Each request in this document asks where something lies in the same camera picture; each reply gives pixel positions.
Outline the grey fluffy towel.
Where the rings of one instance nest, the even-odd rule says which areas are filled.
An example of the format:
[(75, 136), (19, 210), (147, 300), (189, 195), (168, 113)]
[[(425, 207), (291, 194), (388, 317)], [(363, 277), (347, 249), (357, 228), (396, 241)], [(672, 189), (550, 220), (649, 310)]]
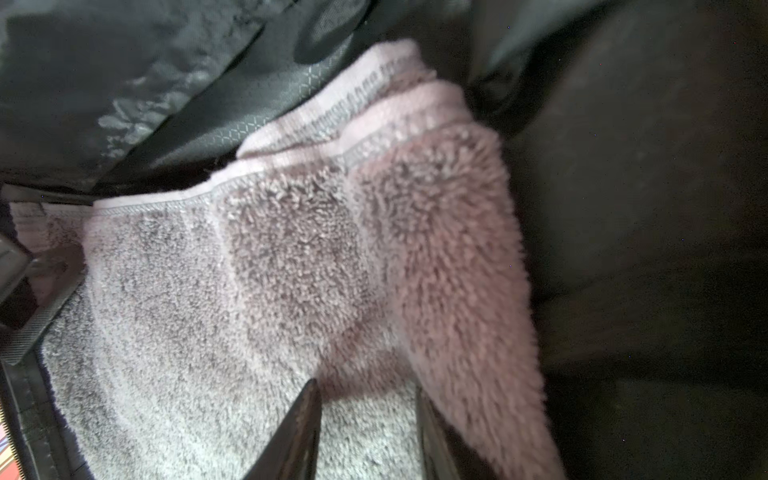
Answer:
[(240, 479), (312, 379), (321, 479), (418, 478), (417, 392), (499, 478), (564, 477), (499, 137), (411, 40), (197, 186), (10, 212), (84, 251), (42, 356), (97, 479)]

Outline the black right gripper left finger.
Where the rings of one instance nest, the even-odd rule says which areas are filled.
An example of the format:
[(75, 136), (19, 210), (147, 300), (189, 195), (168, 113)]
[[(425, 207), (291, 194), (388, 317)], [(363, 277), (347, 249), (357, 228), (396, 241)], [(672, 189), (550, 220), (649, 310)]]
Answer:
[(322, 397), (309, 380), (244, 476), (245, 480), (313, 480), (322, 425)]

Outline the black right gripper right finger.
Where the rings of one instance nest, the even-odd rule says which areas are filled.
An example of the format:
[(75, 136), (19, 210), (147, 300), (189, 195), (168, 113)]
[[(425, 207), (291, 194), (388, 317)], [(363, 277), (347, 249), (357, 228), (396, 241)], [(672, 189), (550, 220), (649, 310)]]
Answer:
[(416, 390), (416, 415), (424, 479), (496, 479), (490, 465), (464, 442), (420, 387)]

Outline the black white suitcase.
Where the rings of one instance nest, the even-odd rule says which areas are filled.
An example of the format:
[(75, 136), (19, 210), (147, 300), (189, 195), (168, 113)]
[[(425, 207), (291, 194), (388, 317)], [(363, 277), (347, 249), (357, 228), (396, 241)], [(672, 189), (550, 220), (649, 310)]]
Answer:
[(561, 479), (767, 475), (763, 1), (5, 1), (1, 475), (97, 479), (42, 341), (87, 277), (14, 202), (197, 186), (373, 46), (497, 133)]

